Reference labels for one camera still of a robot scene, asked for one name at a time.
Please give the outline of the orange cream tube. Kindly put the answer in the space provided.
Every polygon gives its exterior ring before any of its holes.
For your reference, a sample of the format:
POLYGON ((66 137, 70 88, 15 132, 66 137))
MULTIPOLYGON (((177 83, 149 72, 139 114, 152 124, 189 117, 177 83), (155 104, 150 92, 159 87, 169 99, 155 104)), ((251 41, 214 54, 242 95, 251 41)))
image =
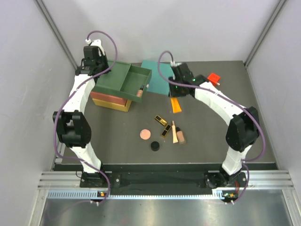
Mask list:
POLYGON ((180 113, 180 112, 182 112, 182 109, 181 109, 181 106, 179 104, 178 98, 171 97, 170 101, 171 101, 173 113, 180 113))

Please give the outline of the three-tier drawer organizer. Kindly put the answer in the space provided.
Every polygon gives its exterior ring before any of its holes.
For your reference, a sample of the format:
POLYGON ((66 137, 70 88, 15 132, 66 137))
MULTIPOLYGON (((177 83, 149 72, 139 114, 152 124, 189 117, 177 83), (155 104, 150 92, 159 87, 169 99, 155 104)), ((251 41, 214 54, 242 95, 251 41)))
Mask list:
POLYGON ((120 96, 120 88, 131 64, 109 61, 109 65, 112 66, 110 72, 98 78, 90 96, 97 106, 125 112, 127 99, 120 96))

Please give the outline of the green top drawer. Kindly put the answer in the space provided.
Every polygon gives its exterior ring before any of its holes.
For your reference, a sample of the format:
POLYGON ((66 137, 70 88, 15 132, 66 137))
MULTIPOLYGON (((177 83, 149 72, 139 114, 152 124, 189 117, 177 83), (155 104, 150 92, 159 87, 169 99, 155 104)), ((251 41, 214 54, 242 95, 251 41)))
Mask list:
POLYGON ((141 103, 145 96, 147 85, 151 80, 151 75, 152 70, 131 65, 120 88, 120 96, 141 103), (136 93, 142 85, 144 85, 143 95, 142 97, 137 97, 136 93))

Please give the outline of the foundation bottle black cap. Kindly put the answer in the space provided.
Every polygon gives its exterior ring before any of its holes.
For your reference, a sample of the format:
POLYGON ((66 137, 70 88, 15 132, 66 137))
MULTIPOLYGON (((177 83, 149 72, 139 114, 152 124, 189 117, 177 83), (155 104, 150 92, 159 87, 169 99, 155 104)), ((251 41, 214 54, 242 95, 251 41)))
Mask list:
POLYGON ((138 91, 137 91, 137 93, 136 93, 136 96, 137 96, 137 97, 142 97, 142 95, 143 95, 143 89, 144 89, 144 85, 142 85, 142 86, 138 89, 138 91))

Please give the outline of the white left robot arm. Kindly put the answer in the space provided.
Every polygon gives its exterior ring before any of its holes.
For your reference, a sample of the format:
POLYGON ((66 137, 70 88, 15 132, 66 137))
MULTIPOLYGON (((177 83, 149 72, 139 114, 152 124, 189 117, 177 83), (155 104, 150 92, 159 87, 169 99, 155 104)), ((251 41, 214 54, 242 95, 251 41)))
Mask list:
POLYGON ((84 57, 76 69, 69 100, 60 113, 53 113, 57 123, 56 134, 61 143, 79 158, 83 170, 80 187, 107 186, 107 176, 101 172, 102 162, 97 158, 92 144, 92 130, 84 116, 90 92, 97 79, 93 76, 108 72, 108 60, 101 44, 88 44, 83 48, 84 57))

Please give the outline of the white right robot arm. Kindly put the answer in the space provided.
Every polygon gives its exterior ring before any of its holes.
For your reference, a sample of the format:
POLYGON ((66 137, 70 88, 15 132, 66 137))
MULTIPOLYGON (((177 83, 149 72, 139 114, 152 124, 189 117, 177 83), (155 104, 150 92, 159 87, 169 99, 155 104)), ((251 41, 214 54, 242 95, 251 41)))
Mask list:
POLYGON ((217 113, 228 126, 228 150, 218 173, 205 174, 209 188, 231 186, 242 170, 242 160, 259 136, 259 115, 255 107, 235 105, 205 76, 194 76, 186 63, 171 62, 173 76, 169 77, 169 96, 191 95, 217 113))

